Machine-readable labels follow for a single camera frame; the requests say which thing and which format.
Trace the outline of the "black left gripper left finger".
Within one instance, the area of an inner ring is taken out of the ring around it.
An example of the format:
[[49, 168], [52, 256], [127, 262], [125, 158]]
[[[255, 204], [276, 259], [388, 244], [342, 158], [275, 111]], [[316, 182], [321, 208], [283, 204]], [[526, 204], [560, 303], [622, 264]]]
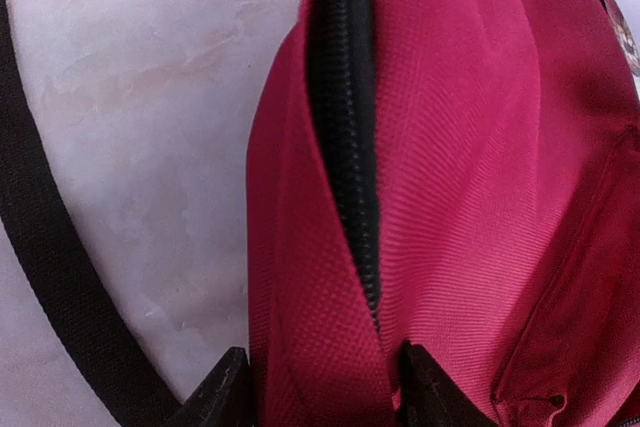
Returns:
[[231, 347], [166, 427], [250, 425], [250, 366], [246, 351]]

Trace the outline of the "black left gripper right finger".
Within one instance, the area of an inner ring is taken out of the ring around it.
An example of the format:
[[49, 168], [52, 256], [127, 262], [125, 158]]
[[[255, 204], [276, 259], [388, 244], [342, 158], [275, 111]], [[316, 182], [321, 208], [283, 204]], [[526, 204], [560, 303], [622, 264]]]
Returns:
[[399, 421], [408, 427], [494, 427], [431, 354], [404, 341], [399, 353]]

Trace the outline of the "red student backpack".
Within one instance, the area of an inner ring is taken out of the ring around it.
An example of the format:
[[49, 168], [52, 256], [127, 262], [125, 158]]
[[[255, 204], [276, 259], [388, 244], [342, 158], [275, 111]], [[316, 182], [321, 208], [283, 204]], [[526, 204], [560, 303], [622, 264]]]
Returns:
[[1, 0], [1, 422], [639, 422], [639, 96], [604, 0]]

